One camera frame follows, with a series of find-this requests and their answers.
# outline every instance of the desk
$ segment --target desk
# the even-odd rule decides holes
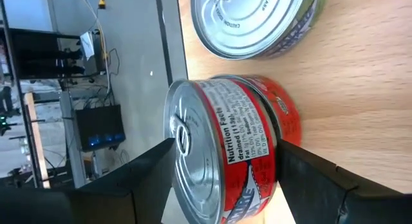
[[[296,48],[276,59],[247,61],[209,53],[194,31],[190,0],[179,4],[190,79],[258,73],[277,80],[300,111],[302,147],[412,192],[412,0],[327,0]],[[277,200],[272,207],[282,207]]]

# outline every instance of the wall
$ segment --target wall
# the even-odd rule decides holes
[[[47,0],[5,0],[11,28],[52,31]]]

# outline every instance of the silver can lid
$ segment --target silver can lid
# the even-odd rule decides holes
[[[294,20],[303,0],[191,0],[202,43],[226,59],[246,59],[271,47]]]
[[[218,223],[224,172],[218,134],[194,82],[174,82],[166,98],[165,138],[176,138],[173,187],[189,223]]]

